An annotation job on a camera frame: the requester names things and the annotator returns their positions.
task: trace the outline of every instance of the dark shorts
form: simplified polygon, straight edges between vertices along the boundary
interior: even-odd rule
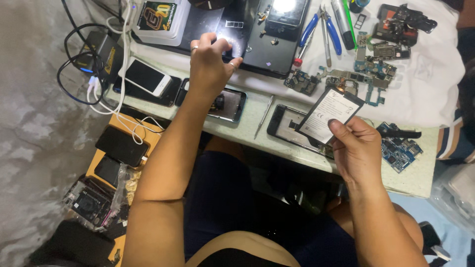
[[[249,168],[231,155],[205,151],[196,160],[186,195],[186,260],[224,233],[256,232],[254,210]],[[279,243],[302,267],[358,266],[354,239],[327,214],[289,229]]]

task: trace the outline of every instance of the phone display assembly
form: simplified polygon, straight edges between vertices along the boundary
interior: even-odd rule
[[[170,84],[171,77],[138,58],[131,57],[125,80],[153,96],[160,97]]]
[[[295,131],[305,116],[307,114],[296,109],[277,105],[267,127],[267,134],[333,159],[331,146],[325,146],[318,142],[311,143],[309,138]]]
[[[302,23],[306,5],[307,0],[274,0],[267,20],[296,28]]]
[[[95,143],[95,147],[109,157],[132,167],[140,166],[142,157],[149,148],[148,144],[136,144],[132,136],[112,126],[107,126]]]
[[[319,143],[328,144],[333,138],[328,121],[337,119],[347,124],[363,105],[364,100],[357,96],[328,86],[295,130]]]
[[[94,169],[94,174],[117,188],[117,175],[119,173],[119,168],[120,162],[105,155]]]
[[[181,106],[181,104],[185,100],[185,96],[190,86],[189,81],[190,79],[188,78],[185,78],[183,80],[181,88],[177,94],[177,99],[175,100],[176,106]],[[224,90],[221,91],[221,94],[213,103],[213,106],[218,104],[217,101],[224,101],[224,108],[216,109],[211,107],[208,111],[208,116],[223,119],[233,123],[238,123],[241,119],[244,106],[246,105],[247,94],[237,90],[224,88]]]

